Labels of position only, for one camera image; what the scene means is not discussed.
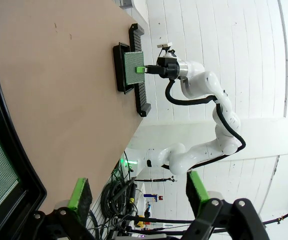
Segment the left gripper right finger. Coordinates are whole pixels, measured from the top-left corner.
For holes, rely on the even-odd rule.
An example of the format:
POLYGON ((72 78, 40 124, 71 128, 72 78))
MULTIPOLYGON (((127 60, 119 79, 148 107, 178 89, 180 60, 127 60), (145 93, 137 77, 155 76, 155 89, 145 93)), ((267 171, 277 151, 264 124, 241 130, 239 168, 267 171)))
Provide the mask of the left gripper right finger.
POLYGON ((195 171, 187 173, 186 196, 195 219, 183 234, 185 240, 208 240, 216 228, 233 240, 268 240, 264 224, 252 202, 240 198, 233 203, 211 198, 195 171))

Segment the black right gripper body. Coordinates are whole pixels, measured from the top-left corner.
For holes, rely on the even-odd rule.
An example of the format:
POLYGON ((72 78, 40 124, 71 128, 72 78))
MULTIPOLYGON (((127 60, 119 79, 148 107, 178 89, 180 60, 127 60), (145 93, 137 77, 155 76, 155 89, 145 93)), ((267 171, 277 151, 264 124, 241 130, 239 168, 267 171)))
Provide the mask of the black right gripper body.
POLYGON ((180 73, 180 66, 177 58, 174 57, 158 57, 159 66, 158 75, 164 79, 176 79, 180 73))

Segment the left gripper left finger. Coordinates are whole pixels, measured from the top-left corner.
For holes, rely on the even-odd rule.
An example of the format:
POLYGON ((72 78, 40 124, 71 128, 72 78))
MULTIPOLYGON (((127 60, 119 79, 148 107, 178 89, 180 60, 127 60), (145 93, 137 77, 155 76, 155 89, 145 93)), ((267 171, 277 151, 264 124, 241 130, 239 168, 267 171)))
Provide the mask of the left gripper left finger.
POLYGON ((67 206, 54 209, 50 214, 36 211, 32 217, 32 238, 34 240, 92 240, 86 222, 92 192, 87 178, 78 178, 67 206))

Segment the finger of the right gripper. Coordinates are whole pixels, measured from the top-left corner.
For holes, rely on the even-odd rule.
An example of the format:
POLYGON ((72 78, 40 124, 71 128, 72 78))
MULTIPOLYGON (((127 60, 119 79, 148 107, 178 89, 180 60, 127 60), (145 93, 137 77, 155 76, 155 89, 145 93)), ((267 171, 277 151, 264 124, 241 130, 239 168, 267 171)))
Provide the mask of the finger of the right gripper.
POLYGON ((135 72, 137 74, 153 74, 159 75, 161 72, 161 67, 158 65, 146 65, 146 66, 136 66, 135 72))

